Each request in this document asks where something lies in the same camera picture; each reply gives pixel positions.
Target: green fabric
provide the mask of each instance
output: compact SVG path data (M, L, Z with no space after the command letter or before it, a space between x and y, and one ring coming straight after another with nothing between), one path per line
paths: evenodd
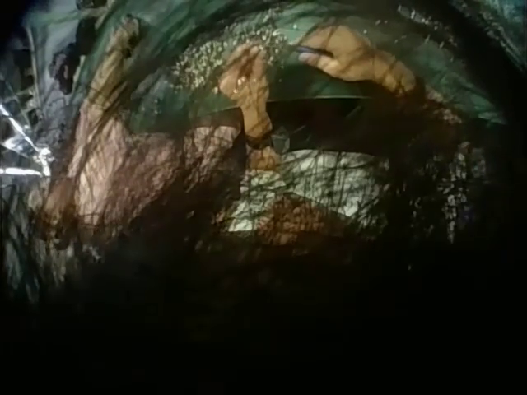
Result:
M199 8L199 14L193 19L193 23L199 24L200 18L210 15L223 4L223 0L215 2L197 1L194 6ZM114 26L125 13L139 16L144 21L157 30L162 30L163 18L171 15L172 18L181 16L183 29L180 34L184 34L185 25L188 23L188 13L173 13L177 7L177 2L173 0L155 0L145 3L144 1L128 1L125 8L120 8L105 24L105 31L100 38L96 51L91 55L85 66L81 70L81 81L89 81L93 73L93 67L102 55L104 44L107 42L110 27ZM305 12L311 6L301 6L291 8L282 15L278 22L278 28L284 33L290 42L294 42L302 37L311 27L324 17L324 12L319 10L311 15L318 17L305 17ZM463 111L471 113L479 118L497 120L494 108L482 92L475 89L474 84L467 76L463 65L456 62L453 55L448 53L439 44L425 41L417 32L412 32L403 20L398 21L374 21L363 16L347 16L340 20L348 23L353 29L358 30L377 47L393 53L396 57L405 62L419 76L425 78L428 84L439 91L447 99L454 100L453 105ZM296 55L292 55L286 62L286 66L280 71L269 71L271 81L270 100L294 100L302 98L357 98L361 97L361 92L352 84L339 81L329 77L322 72L300 65L296 60ZM160 114L170 111L172 114L181 113L185 118L189 110L185 108L187 103L195 103L196 109L193 115L205 115L216 111L229 109L233 106L227 98L222 95L215 95L210 92L174 93L166 81L160 81L155 89L141 96L142 103L138 106L139 110L133 117L141 122L138 127L153 122L153 114Z

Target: finger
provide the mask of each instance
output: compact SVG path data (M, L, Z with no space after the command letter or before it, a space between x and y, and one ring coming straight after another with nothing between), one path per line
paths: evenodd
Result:
M226 94L230 94L237 87L238 76L228 72L220 79L220 91Z
M313 49L325 49L329 52L334 52L335 48L333 48L334 45L332 45L331 39L334 37L337 28L337 26L317 28L302 38L298 44Z
M263 49L258 49L258 52L253 59L252 77L261 78L267 71L267 53Z
M239 45L234 51L232 51L231 55L227 59L227 64L237 63L242 60L242 58L246 58L253 47L253 43Z
M314 53L301 53L298 60L312 67L316 67L330 76L337 74L340 63L334 58L325 55L317 55Z

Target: hair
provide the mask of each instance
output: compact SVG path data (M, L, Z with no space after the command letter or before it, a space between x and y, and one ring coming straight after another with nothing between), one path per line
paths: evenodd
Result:
M399 4L417 11L428 23L403 18ZM154 15L156 9L162 12ZM36 284L44 317L74 317L83 328L94 330L102 328L101 319L119 330L142 322L147 328L169 328L184 342L228 342L264 350L291 341L298 331L345 336L348 326L333 325L343 314L404 314L420 309L424 302L413 295L423 284L430 287L429 302L445 287L461 292L469 283L443 274L451 273L453 266L463 274L490 278L486 263L478 262L476 268L470 262L489 254L481 244L490 250L510 235L502 230L512 229L513 214L523 197L518 184L513 184L519 174L524 127L521 100L514 94L525 86L525 69L507 56L500 38L489 33L490 27L483 28L478 18L448 2L335 0L322 5L236 0L215 5L197 0L166 5L161 0L118 0L100 28L92 55L82 65L72 107L86 97L83 88L101 59L111 27L132 13L147 21L143 20L142 38L108 118L118 114L132 132L162 132L181 142L190 125L210 112L206 92L221 69L213 54L236 44L236 37L254 40L259 29L272 31L276 19L269 10L284 15L291 10L287 23L312 16L328 23L355 17L369 21L384 36L400 37L405 32L409 44L386 40L380 46L411 68L421 65L420 76L432 85L441 86L440 77L445 78L450 89L446 96L452 98L446 105L458 109L463 123L446 136L438 115L443 105L395 105L389 98L385 105L394 110L384 117L367 114L366 124L341 121L349 108L337 111L329 121L335 132L328 130L331 136L324 140L324 148L379 158L361 164L367 177L363 188L376 193L366 196L361 204L364 214L356 221L343 223L338 216L324 213L326 227L335 231L306 234L287 245L266 244L262 237L236 237L211 225L219 210L240 197L245 157L241 138L215 177L185 191L181 185L188 175L180 174L118 237L104 243L97 258L90 245L78 245L66 257L53 248L45 252L49 246L33 240L32 230L17 236L19 244L31 245L32 252L17 259L21 271L36 279L20 284ZM444 56L454 59L450 74L437 76L435 68L422 66L419 57L426 55L419 53L418 45L425 40L436 41ZM218 41L228 43L218 49L214 44ZM286 54L279 37L272 44L276 48L270 52L279 69ZM205 64L205 57L211 62ZM193 69L202 74L187 72ZM272 84L281 78L287 81L276 72ZM367 84L363 88L375 89ZM490 105L479 108L474 97ZM306 108L309 103L300 102L292 110L300 124L308 117ZM77 121L75 113L68 120L70 127ZM340 133L352 124L369 134ZM295 144L307 146L305 136ZM487 166L484 176L476 171L481 152ZM127 179L115 188L140 181ZM12 216L14 204L5 201L2 209ZM285 207L298 202L292 199L291 205ZM280 216L291 208L284 210ZM10 235L11 224L17 221L3 221L3 234ZM313 331L305 329L308 325Z

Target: man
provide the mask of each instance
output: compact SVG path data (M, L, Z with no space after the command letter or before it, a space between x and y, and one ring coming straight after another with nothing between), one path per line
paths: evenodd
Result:
M81 107L71 160L65 175L51 183L40 213L50 234L63 227L79 232L85 240L95 234L102 233L106 238L118 234L178 174L186 173L187 188L212 177L242 129L247 141L247 169L259 172L279 169L281 158L269 144L264 144L273 127L265 107L266 55L264 49L253 44L243 44L234 51L219 79L220 92L240 108L243 125L192 129L186 133L183 146L165 135L131 136L112 105L124 88L125 55L137 35L138 22L128 18L107 45L105 58ZM373 81L401 100L417 92L441 101L438 94L421 86L420 80L401 62L375 49L346 26L317 29L301 45L332 54L300 55L302 62L330 76L345 81ZM441 107L441 111L447 123L457 122L448 109ZM291 199L283 193L276 196L276 201L260 213L251 230L265 241L286 244L302 232L324 229L327 207L319 207L309 198ZM222 222L232 220L229 218L232 211L226 207L220 213Z

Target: dark hair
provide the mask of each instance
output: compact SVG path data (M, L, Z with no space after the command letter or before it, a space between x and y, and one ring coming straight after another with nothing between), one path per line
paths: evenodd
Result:
M499 39L489 36L489 27L479 25L479 16L473 17L447 2L402 2L407 9L433 21L424 24L404 18L398 10L400 3L339 0L322 5L292 0L238 0L205 7L210 2L196 1L184 6L172 3L162 8L163 16L147 21L150 25L143 29L126 84L111 109L119 111L132 130L177 132L173 138L181 138L184 130L174 125L196 122L197 109L205 105L203 87L209 85L204 81L177 102L176 96L160 91L160 76L170 73L174 65L183 70L186 53L225 34L229 26L259 12L288 10L300 4L315 8L293 12L289 16L291 23L315 12L332 23L348 16L372 21L384 35L389 35L392 28L394 32L407 31L410 45L394 44L391 52L403 60L407 58L409 66L415 62L417 69L416 58L420 55L414 45L418 39L447 43L441 48L454 58L458 69L464 68L465 74L453 79L448 87L455 91L446 93L456 99L464 95L486 97L495 109L495 118L485 118L476 105L459 106L463 125L455 129L454 137L441 141L437 138L441 135L437 126L440 108L403 106L383 118L370 117L368 130L381 134L367 136L369 146L375 146L381 138L385 144L384 148L369 152L367 144L362 143L362 151L383 158L367 164L371 178L383 191L369 202L367 218L362 222L368 226L350 223L339 231L339 237L307 235L305 240L300 238L286 246L220 234L210 225L219 207L238 198L244 170L244 144L239 141L214 182L209 180L188 193L181 188L185 174L181 175L126 232L105 245L101 257L93 258L79 246L74 258L66 260L69 266L75 261L75 270L58 290L51 291L39 274L38 289L42 305L49 309L46 311L67 312L68 317L80 319L82 325L100 325L99 318L94 317L103 314L106 325L112 323L117 328L142 321L145 325L170 328L183 341L236 340L251 346L259 343L263 349L278 337L290 341L297 330L344 336L348 326L334 326L343 314L403 314L419 310L425 299L413 299L413 295L425 285L430 286L428 302L441 288L451 287L458 296L473 290L470 281L450 277L453 267L470 278L481 276L488 280L490 269L486 263L478 261L475 267L470 262L491 255L482 251L481 244L496 251L503 248L500 243L510 233L501 232L512 229L511 219L520 207L516 203L523 197L517 194L518 184L513 183L518 177L518 161L522 160L520 133L525 123L520 109L522 100L515 94L523 93L525 69L507 56ZM95 43L94 54L81 70L73 103L85 95L82 82L90 80L112 24L125 13L133 11L141 16L154 6L152 2L116 3ZM185 24L188 20L194 23ZM393 22L393 27L384 26L383 21ZM503 71L499 77L496 70ZM427 81L437 77L434 73L433 68L423 70L421 77ZM171 78L172 86L191 85L181 75ZM154 107L159 116L152 117ZM334 122L338 128L339 121ZM334 150L361 144L356 137L353 140L342 135L326 142ZM466 142L469 144L463 145L461 151L461 143ZM470 163L477 160L481 151L487 166L485 176L476 174L477 166L472 163L464 168L465 177L450 179L453 166L467 164L460 165L459 156ZM452 240L452 219L445 215L445 206L457 190L464 191L464 200L454 203L457 219ZM41 273L35 266L31 271ZM40 267L50 267L50 263ZM454 307L448 302L444 301L448 308L463 308L461 303ZM79 309L81 314L74 313ZM321 317L326 323L319 324ZM307 326L315 329L310 332L305 329Z

